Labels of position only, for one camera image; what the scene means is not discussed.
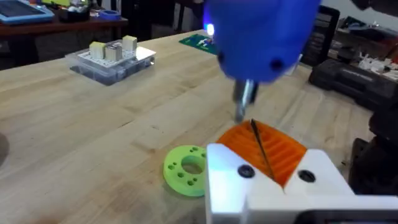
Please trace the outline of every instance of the green circuit board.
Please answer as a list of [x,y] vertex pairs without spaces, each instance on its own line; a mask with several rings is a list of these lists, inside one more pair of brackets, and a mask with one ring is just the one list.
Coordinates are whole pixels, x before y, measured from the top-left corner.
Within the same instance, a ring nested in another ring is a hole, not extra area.
[[211,53],[216,55],[216,45],[213,40],[209,37],[200,34],[194,34],[190,37],[184,38],[179,41],[181,44],[185,44],[196,49]]

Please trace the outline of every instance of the blue light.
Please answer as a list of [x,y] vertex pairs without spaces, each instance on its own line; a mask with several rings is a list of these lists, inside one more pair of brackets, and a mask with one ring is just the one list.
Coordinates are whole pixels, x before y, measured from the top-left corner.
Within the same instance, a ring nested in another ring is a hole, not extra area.
[[213,24],[207,24],[206,25],[206,31],[208,35],[214,35],[214,25]]

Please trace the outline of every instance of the green 3d printed disc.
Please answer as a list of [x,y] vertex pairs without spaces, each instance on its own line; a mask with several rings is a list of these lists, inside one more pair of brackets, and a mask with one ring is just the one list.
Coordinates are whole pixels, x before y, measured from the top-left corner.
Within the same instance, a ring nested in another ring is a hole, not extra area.
[[206,151],[198,146],[179,146],[166,156],[163,175],[176,192],[192,197],[205,194]]

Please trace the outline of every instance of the orange 3d printed part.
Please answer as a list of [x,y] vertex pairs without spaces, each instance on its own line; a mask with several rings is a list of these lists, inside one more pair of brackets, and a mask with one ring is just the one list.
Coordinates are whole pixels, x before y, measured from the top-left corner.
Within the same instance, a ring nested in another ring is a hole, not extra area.
[[232,127],[217,143],[230,148],[281,186],[307,150],[286,134],[253,119]]

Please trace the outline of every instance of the clear plastic container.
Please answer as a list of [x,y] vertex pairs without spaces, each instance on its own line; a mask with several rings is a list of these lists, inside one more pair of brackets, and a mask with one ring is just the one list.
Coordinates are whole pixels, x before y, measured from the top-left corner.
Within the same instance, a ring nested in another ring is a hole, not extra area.
[[[107,43],[120,44],[121,40]],[[118,62],[91,58],[89,49],[81,50],[65,56],[74,72],[82,74],[104,85],[112,85],[130,75],[154,64],[156,52],[137,47],[136,56],[123,50],[123,59]]]

